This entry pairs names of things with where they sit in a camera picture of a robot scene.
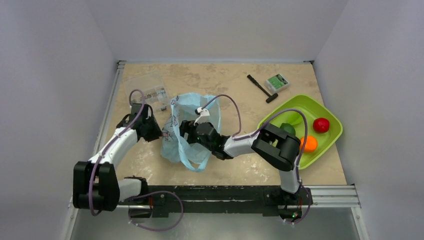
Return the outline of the blue plastic bag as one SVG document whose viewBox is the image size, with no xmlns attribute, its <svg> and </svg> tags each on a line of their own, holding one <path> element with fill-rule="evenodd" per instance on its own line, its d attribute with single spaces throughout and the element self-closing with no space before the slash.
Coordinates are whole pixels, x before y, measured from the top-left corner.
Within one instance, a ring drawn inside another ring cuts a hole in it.
<svg viewBox="0 0 424 240">
<path fill-rule="evenodd" d="M 221 131 L 220 102 L 213 95 L 201 95 L 195 92 L 183 93 L 170 100 L 171 115 L 162 128 L 161 156 L 172 163 L 182 163 L 188 170 L 200 173 L 205 170 L 211 152 L 197 142 L 194 133 L 184 132 L 180 126 L 183 121 L 195 121 L 195 110 L 206 107 L 210 116 L 207 121 Z"/>
</svg>

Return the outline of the light green fake fruit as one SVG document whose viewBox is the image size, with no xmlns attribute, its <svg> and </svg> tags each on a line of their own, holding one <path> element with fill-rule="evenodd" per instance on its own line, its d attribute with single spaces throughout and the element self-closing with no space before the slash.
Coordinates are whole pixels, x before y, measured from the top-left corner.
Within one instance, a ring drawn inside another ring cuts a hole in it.
<svg viewBox="0 0 424 240">
<path fill-rule="evenodd" d="M 292 126 L 297 126 L 304 122 L 303 115 L 295 111 L 288 117 L 286 122 Z"/>
</svg>

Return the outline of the orange fake fruit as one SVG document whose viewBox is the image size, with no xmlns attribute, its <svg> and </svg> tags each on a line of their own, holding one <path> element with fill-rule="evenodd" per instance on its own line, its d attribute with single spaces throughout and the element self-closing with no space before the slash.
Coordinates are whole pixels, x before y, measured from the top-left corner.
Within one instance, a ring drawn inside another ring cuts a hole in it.
<svg viewBox="0 0 424 240">
<path fill-rule="evenodd" d="M 305 146 L 303 150 L 304 153 L 313 153 L 318 149 L 318 140 L 314 136 L 308 135 L 306 138 L 301 137 L 300 146 L 299 146 L 300 150 L 302 149 L 304 142 L 305 142 Z"/>
</svg>

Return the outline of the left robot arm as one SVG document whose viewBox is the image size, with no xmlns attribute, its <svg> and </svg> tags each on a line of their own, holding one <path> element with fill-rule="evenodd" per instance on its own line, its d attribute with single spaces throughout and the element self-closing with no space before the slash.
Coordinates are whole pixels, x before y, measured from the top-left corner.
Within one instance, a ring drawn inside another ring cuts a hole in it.
<svg viewBox="0 0 424 240">
<path fill-rule="evenodd" d="M 137 176 L 118 180 L 116 167 L 140 139 L 151 142 L 161 136 L 153 108 L 148 104 L 132 104 L 131 112 L 116 125 L 106 145 L 89 160 L 75 164 L 73 206 L 90 210 L 96 216 L 102 211 L 114 211 L 126 200 L 138 205 L 146 203 L 149 199 L 147 180 Z"/>
</svg>

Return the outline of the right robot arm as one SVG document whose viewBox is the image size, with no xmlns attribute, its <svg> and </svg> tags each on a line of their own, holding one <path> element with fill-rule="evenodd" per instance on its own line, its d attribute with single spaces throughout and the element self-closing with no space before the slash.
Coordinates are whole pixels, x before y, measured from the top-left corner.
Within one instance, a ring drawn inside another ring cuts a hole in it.
<svg viewBox="0 0 424 240">
<path fill-rule="evenodd" d="M 299 165 L 306 140 L 301 141 L 294 134 L 270 123 L 237 139 L 219 134 L 210 122 L 196 123 L 194 120 L 184 120 L 179 130 L 179 135 L 189 144 L 200 144 L 220 160 L 251 153 L 258 154 L 279 171 L 282 200 L 292 204 L 300 198 L 303 184 Z"/>
</svg>

